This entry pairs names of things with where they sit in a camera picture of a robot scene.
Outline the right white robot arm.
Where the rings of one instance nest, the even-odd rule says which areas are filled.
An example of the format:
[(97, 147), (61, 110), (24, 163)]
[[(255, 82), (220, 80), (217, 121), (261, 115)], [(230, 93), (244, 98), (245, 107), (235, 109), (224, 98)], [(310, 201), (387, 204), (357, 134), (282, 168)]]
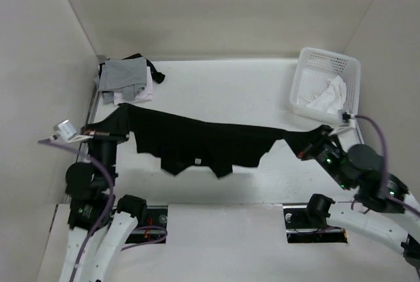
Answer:
[(345, 151), (333, 133), (322, 125), (299, 133), (291, 149), (301, 161), (314, 160), (343, 190), (356, 190), (354, 199), (366, 208), (358, 212), (320, 193), (309, 199), (304, 210), (306, 222), (317, 229), (339, 227), (376, 241), (419, 267), (419, 207), (408, 187), (390, 175), (381, 189), (384, 157), (365, 144)]

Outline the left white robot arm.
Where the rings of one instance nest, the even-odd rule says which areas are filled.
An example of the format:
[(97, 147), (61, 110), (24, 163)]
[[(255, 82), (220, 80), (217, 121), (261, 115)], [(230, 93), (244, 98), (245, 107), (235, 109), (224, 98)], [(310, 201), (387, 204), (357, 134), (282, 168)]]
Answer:
[(85, 131), (78, 133), (65, 121), (55, 128), (66, 142), (85, 142), (88, 158), (66, 172), (71, 197), (69, 232), (61, 281), (105, 281), (117, 255), (134, 229), (147, 221), (146, 200), (125, 195), (117, 200), (114, 186), (116, 151), (128, 135)]

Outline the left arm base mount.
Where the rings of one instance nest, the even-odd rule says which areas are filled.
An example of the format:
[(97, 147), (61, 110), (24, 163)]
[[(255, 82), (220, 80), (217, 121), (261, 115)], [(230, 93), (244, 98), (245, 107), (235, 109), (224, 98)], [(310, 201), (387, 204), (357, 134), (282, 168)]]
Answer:
[(168, 206), (147, 208), (142, 223), (137, 225), (126, 240), (126, 244), (140, 244), (161, 239), (168, 224)]

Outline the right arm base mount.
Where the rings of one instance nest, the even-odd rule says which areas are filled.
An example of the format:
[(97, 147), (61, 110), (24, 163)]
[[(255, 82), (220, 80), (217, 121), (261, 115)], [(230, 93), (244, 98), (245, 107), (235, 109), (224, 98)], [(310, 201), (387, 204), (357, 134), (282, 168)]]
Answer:
[(342, 228), (313, 226), (305, 214), (305, 204), (284, 205), (286, 239), (288, 243), (348, 243)]

